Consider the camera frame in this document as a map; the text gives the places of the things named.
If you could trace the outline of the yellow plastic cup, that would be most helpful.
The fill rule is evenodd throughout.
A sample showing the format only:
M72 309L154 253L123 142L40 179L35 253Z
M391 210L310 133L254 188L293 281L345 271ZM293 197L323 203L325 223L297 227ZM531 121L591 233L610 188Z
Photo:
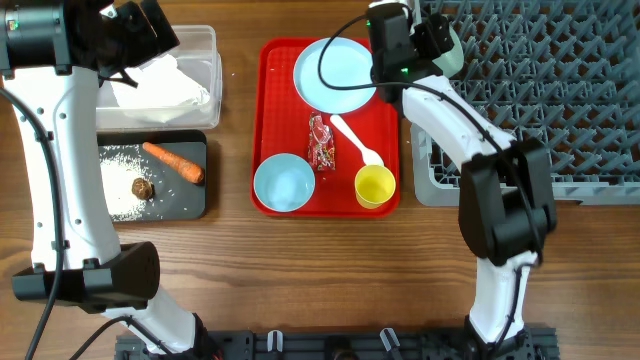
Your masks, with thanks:
M385 166L366 165L357 172L354 187L357 202L365 209L375 209L393 197L396 179Z

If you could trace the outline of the light blue bowl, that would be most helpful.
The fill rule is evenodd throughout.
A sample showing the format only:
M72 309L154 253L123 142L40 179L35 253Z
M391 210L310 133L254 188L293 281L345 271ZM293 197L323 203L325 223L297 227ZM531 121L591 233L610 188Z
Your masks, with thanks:
M280 153L264 160L254 174L253 190L261 205L278 213L296 211L312 198L316 177L300 156Z

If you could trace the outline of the red serving tray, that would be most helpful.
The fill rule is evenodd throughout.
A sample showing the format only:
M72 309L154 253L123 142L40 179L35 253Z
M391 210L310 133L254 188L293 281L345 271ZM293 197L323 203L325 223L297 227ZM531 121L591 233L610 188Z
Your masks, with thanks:
M294 64L313 38L275 38L261 50L256 97L252 170L267 158L291 153L308 155L309 120L314 112L294 88ZM396 178L400 177L399 125L393 107L374 96L344 120L376 151ZM316 174L315 191L300 209L288 217L382 218L397 208L400 192L376 209L365 209L356 200L354 180L364 166L360 152L343 135L334 135L336 168Z

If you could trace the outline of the green bowl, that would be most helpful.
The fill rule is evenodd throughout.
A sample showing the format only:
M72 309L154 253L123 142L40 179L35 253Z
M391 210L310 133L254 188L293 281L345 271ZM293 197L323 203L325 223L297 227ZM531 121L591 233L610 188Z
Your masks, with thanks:
M449 27L449 37L453 41L453 48L434 59L433 63L440 68L445 77L452 78L462 70L464 54L460 39L452 27Z

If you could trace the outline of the black tray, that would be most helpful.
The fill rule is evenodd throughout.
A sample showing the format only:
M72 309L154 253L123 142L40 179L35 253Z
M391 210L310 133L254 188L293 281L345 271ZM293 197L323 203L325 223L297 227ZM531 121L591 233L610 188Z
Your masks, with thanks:
M207 139L199 130L101 133L99 148L107 145L140 145L148 161L154 196L148 200L141 220L129 222L191 220L201 217L207 207L207 185L193 184L142 148L144 142L156 144L174 154L207 168Z

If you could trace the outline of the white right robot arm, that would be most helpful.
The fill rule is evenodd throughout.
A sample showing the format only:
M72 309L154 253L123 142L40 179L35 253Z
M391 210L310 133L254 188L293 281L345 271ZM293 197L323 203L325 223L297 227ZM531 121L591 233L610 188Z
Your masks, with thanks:
M545 147L495 126L453 89L450 78L464 54L446 16L376 1L365 18L381 98L426 132L460 172L458 223L477 258L465 353L492 359L515 351L524 344L527 278L557 225Z

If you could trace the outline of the red snack wrapper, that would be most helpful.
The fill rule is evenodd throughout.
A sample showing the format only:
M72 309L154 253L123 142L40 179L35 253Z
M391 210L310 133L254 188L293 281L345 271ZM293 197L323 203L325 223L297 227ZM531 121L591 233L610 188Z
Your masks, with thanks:
M336 169L333 133L320 113L310 116L307 162L314 171Z

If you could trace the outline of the white plastic spoon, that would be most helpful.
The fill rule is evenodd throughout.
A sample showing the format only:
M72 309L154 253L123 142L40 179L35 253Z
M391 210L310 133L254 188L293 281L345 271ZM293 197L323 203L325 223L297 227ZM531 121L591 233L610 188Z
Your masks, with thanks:
M330 122L361 152L365 165L384 165L381 156L376 151L366 147L340 115L331 115Z

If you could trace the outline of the white napkin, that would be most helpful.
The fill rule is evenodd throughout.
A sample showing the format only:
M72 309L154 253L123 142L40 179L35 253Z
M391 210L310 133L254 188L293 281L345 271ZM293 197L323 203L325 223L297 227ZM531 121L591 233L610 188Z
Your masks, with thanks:
M131 67L125 74L137 86L110 82L115 108L127 116L145 121L168 123L211 99L210 92L178 67L173 55L163 55L142 67Z

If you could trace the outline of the brown mushroom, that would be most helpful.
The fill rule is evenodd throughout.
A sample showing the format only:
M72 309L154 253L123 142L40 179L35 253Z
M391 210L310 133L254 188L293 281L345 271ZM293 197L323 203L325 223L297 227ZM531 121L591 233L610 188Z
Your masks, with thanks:
M147 201L154 196L154 186L147 179L136 178L133 180L131 192L139 200Z

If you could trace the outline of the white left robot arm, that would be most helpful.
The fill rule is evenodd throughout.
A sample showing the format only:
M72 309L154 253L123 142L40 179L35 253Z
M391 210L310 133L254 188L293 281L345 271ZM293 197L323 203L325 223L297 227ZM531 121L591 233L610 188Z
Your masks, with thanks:
M97 142L106 81L178 45L155 1L5 1L1 93L19 125L35 229L31 264L12 279L26 302L120 323L169 359L219 359L202 320L160 284L150 242L124 244L109 215Z

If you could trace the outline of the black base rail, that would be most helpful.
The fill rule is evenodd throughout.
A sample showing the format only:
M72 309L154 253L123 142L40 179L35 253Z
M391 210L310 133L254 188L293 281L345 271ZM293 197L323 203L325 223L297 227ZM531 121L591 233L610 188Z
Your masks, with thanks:
M209 332L222 349L222 359L334 359L330 350L347 348L359 359L480 359L471 355L480 350L466 339L463 329L438 329L426 332L393 333L385 328L379 333L316 333L269 335L251 331ZM529 328L518 340L502 344L495 359L559 360L560 349L556 330ZM145 349L136 336L118 337L114 359L167 359Z

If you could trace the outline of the grey dishwasher rack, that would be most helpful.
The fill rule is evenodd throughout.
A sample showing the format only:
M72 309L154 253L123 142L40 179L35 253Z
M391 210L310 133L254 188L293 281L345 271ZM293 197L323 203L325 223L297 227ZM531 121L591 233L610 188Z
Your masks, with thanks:
M639 201L639 4L418 1L450 20L465 56L454 90L521 140L547 148L554 196Z

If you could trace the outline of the light blue plate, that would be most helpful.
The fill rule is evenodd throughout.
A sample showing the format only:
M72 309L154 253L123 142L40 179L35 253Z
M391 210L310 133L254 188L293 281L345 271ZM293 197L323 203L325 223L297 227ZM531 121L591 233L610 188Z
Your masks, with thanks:
M298 56L293 82L302 100L313 109L327 114L345 114L363 107L375 94L374 88L334 90L326 87L318 75L318 62L328 38L307 46ZM370 51L360 43L337 37L324 53L321 74L334 86L371 84L373 62Z

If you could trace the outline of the orange carrot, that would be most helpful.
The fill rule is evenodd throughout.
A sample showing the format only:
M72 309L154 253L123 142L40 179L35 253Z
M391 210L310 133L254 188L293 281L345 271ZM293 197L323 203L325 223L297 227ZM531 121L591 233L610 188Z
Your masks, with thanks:
M193 184L200 184L205 177L202 167L156 144L144 142L142 148L159 161L176 171L182 178Z

